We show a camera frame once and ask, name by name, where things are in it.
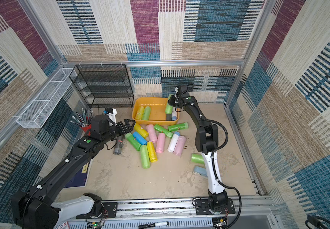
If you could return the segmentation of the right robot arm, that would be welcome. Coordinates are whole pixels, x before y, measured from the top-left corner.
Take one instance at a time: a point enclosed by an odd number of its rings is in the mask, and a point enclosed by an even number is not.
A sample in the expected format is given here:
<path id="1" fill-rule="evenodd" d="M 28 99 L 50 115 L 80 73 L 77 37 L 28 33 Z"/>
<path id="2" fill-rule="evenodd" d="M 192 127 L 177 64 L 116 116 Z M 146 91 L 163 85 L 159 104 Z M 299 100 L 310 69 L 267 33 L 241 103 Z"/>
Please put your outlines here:
<path id="1" fill-rule="evenodd" d="M 227 217 L 222 222 L 215 225 L 216 229 L 229 229 L 237 222 L 242 209 L 242 198 L 236 187 L 227 186 L 222 183 L 221 175 L 217 161 L 217 151 L 224 148 L 229 140 L 229 135 L 224 127 L 218 121 L 207 119 L 194 96 L 189 94 L 194 88 L 194 84 L 178 85 L 175 87 L 175 94 L 168 99 L 168 104 L 175 107 L 176 110 L 185 111 L 196 125 L 195 146 L 202 157 L 206 166 L 206 175 L 208 177 L 208 209 L 212 214 L 220 214 L 226 211 L 227 214 L 232 213 L 228 210 L 231 206 L 227 189 L 236 191 L 239 201 L 239 209 L 236 217 L 232 222 L 227 222 Z"/>

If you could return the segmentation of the small dark grey roll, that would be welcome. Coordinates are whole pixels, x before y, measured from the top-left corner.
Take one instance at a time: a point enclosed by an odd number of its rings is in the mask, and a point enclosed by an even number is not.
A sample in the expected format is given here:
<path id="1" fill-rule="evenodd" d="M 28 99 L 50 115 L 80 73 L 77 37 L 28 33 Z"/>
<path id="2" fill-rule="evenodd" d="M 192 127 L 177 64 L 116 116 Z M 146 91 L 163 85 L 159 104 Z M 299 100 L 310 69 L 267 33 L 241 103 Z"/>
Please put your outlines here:
<path id="1" fill-rule="evenodd" d="M 114 146 L 114 151 L 113 151 L 114 155 L 120 155 L 122 153 L 122 148 L 124 146 L 123 138 L 124 138 L 123 136 L 117 137 L 116 144 Z"/>

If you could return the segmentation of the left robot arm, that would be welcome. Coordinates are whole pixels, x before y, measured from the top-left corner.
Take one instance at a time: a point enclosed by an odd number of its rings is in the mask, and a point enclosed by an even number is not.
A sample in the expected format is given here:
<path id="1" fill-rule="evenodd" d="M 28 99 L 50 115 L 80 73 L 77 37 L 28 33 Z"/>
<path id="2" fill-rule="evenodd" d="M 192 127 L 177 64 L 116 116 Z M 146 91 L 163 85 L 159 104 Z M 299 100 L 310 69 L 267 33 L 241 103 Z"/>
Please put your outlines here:
<path id="1" fill-rule="evenodd" d="M 70 153 L 42 181 L 18 191 L 11 198 L 13 220 L 25 229 L 52 229 L 59 219 L 59 209 L 52 207 L 57 195 L 90 162 L 109 141 L 130 133 L 135 121 L 115 123 L 106 114 L 92 120 L 91 129 L 74 144 Z"/>

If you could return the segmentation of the yellow trash bag roll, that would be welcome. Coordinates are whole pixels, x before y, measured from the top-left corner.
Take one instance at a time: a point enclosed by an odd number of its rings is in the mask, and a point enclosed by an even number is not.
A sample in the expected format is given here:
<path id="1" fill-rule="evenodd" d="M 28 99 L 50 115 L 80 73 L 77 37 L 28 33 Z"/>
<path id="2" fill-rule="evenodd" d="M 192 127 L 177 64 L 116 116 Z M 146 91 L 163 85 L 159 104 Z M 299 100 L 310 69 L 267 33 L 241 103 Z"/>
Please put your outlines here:
<path id="1" fill-rule="evenodd" d="M 142 120 L 144 111 L 145 111 L 145 107 L 144 106 L 140 106 L 138 108 L 137 112 L 136 112 L 135 119 L 136 120 Z"/>

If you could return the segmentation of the plain light green roll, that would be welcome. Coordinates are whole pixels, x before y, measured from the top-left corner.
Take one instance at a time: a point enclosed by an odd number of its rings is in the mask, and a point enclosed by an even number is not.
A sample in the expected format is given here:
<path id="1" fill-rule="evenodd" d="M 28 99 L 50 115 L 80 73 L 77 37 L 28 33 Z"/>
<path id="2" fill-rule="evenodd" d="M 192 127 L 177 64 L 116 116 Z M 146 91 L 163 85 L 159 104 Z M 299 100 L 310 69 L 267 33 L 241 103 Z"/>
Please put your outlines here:
<path id="1" fill-rule="evenodd" d="M 167 104 L 166 104 L 166 109 L 165 109 L 165 113 L 167 115 L 172 114 L 172 112 L 173 112 L 173 107 L 172 107 L 172 105 L 169 104 L 171 96 L 172 96 L 172 94 L 169 94 L 168 99 L 167 99 Z"/>

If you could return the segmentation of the white roll red label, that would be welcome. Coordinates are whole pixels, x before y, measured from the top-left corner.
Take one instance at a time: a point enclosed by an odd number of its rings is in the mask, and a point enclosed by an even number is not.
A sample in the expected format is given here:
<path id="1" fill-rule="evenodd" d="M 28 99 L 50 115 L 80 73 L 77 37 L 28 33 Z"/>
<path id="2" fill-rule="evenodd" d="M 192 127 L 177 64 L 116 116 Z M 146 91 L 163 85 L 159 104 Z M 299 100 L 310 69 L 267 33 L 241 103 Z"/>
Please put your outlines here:
<path id="1" fill-rule="evenodd" d="M 171 120 L 176 121 L 178 119 L 178 112 L 176 110 L 172 111 Z"/>

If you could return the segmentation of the fat green roll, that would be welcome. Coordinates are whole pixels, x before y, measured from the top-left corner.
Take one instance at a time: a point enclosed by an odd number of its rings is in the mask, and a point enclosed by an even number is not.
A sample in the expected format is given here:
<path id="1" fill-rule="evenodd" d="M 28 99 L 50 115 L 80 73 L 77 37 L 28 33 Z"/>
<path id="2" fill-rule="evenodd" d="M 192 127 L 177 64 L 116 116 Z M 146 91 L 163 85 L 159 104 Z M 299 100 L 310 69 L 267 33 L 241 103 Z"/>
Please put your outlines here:
<path id="1" fill-rule="evenodd" d="M 204 165 L 205 162 L 204 162 L 204 158 L 202 155 L 200 154 L 192 154 L 191 155 L 191 162 L 193 163 L 197 163 L 197 164 L 202 164 Z"/>

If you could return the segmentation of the grey trash bag roll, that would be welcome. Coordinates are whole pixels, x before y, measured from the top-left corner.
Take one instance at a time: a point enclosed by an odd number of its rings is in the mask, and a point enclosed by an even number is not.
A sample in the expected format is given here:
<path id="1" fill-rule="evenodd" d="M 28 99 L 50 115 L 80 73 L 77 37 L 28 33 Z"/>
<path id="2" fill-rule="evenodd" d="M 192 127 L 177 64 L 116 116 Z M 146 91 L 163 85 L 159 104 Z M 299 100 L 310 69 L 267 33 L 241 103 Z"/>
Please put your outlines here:
<path id="1" fill-rule="evenodd" d="M 172 120 L 172 115 L 171 114 L 166 114 L 166 120 L 171 121 Z"/>

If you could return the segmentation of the large light green roll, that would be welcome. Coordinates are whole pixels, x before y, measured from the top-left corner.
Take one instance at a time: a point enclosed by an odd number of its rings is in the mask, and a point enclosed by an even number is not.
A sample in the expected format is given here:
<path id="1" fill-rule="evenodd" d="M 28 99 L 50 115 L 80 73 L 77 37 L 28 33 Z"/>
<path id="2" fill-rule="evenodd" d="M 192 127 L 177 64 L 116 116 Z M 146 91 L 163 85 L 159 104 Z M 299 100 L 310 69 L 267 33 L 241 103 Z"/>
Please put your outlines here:
<path id="1" fill-rule="evenodd" d="M 146 106 L 142 115 L 142 120 L 149 120 L 151 114 L 151 107 Z"/>

